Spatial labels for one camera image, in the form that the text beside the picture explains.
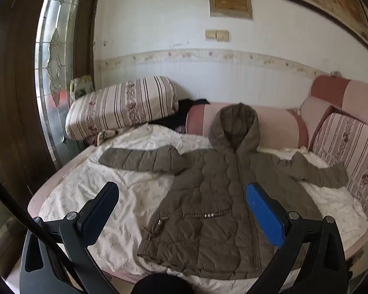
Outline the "small framed wall plaque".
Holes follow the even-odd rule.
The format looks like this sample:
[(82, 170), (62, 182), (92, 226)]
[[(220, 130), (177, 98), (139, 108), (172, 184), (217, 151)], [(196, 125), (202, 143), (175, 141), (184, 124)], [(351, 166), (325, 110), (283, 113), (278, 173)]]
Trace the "small framed wall plaque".
[(211, 17), (232, 17), (252, 20), (251, 0), (209, 0)]

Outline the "floral cloth under pillow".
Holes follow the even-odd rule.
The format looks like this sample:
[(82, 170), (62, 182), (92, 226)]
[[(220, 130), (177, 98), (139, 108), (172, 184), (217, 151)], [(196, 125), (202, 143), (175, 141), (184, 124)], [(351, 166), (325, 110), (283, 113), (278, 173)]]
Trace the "floral cloth under pillow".
[(105, 129), (99, 132), (99, 134), (97, 134), (96, 139), (95, 139), (95, 143), (94, 145), (96, 147), (99, 147), (100, 145), (102, 145), (105, 141), (121, 135), (122, 131), (120, 129)]

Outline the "beige wall switch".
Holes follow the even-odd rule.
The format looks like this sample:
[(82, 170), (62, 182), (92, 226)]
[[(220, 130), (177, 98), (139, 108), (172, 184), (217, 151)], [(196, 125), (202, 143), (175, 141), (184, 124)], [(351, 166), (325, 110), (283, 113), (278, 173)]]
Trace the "beige wall switch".
[(229, 42), (230, 33), (226, 30), (206, 30), (206, 40), (216, 40), (217, 42)]

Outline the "pink red sofa backrest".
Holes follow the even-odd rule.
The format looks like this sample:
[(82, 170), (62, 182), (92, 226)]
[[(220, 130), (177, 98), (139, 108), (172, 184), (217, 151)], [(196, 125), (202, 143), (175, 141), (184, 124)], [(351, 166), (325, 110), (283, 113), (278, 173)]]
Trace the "pink red sofa backrest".
[(323, 121), (338, 111), (368, 125), (368, 83), (326, 75), (315, 78), (300, 107), (308, 138), (312, 139)]

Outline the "brown quilted hooded jacket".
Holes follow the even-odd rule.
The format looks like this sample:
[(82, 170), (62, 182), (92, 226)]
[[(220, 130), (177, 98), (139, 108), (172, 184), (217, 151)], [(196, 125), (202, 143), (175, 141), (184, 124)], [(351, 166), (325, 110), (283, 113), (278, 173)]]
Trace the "brown quilted hooded jacket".
[(252, 107), (222, 108), (209, 131), (210, 148), (180, 153), (168, 145), (154, 150), (107, 149), (102, 165), (136, 172), (171, 174), (173, 182), (153, 213), (138, 247), (139, 257), (171, 270), (207, 279), (258, 277), (276, 252), (245, 198), (258, 183), (287, 211), (321, 220), (302, 186), (341, 188), (342, 163), (318, 168), (301, 153), (291, 159), (258, 150), (259, 118)]

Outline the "striped floral pillow left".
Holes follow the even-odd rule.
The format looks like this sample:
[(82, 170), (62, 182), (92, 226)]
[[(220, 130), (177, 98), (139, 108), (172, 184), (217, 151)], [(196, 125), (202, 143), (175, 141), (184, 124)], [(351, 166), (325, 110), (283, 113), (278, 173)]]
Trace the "striped floral pillow left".
[(77, 99), (66, 116), (66, 135), (81, 141), (103, 130), (160, 120), (178, 109), (175, 86), (169, 78), (130, 80)]

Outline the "black clothing behind bolster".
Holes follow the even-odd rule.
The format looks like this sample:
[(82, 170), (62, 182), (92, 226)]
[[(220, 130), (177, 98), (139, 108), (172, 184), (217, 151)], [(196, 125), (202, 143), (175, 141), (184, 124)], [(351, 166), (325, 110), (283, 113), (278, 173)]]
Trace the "black clothing behind bolster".
[(210, 102), (207, 101), (206, 99), (196, 99), (196, 100), (182, 99), (179, 100), (178, 103), (179, 108), (176, 113), (167, 116), (165, 118), (149, 122), (149, 124), (161, 125), (169, 129), (176, 130), (180, 126), (184, 126), (186, 124), (188, 112), (193, 106), (201, 104), (210, 104)]

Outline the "striped floral cushion right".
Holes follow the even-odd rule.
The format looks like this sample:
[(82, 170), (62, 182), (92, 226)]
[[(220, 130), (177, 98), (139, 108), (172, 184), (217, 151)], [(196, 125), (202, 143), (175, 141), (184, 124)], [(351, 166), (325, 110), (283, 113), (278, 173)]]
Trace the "striped floral cushion right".
[(329, 165), (344, 163), (348, 191), (368, 217), (368, 125), (350, 116), (332, 113), (317, 133), (312, 151)]

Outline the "pink cylindrical bolster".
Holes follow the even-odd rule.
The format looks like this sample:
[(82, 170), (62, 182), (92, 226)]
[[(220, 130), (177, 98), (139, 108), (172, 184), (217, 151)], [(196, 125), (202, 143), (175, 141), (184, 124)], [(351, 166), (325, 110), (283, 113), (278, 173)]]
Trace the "pink cylindrical bolster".
[[(216, 113), (228, 103), (215, 102), (193, 106), (186, 120), (186, 133), (208, 136)], [(258, 114), (262, 148), (283, 149), (308, 147), (308, 131), (298, 109), (252, 107)]]

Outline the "stained glass door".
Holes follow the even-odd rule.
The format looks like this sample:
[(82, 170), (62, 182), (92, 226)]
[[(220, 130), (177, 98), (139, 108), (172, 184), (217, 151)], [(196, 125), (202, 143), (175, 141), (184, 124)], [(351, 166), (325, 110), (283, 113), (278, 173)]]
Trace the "stained glass door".
[(48, 152), (57, 169), (80, 152), (80, 144), (66, 134), (66, 116), (70, 108), (68, 84), (74, 77), (78, 2), (43, 0), (36, 33), (36, 99)]

